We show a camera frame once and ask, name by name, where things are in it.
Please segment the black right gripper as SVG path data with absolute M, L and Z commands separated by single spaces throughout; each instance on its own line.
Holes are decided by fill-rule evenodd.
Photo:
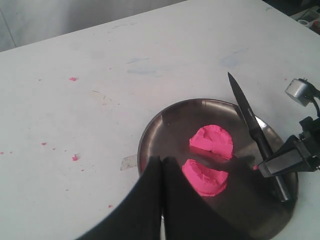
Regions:
M 320 118 L 308 116 L 299 124 L 301 141 L 291 135 L 271 157 L 258 165 L 265 178 L 320 169 Z

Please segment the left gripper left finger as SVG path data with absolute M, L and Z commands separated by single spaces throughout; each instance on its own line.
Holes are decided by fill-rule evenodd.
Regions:
M 162 162 L 152 156 L 125 199 L 80 240 L 159 240 L 162 218 Z

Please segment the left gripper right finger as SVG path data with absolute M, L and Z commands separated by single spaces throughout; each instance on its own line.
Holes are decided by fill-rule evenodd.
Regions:
M 167 240 L 249 240 L 192 188 L 174 157 L 162 161 L 163 216 Z

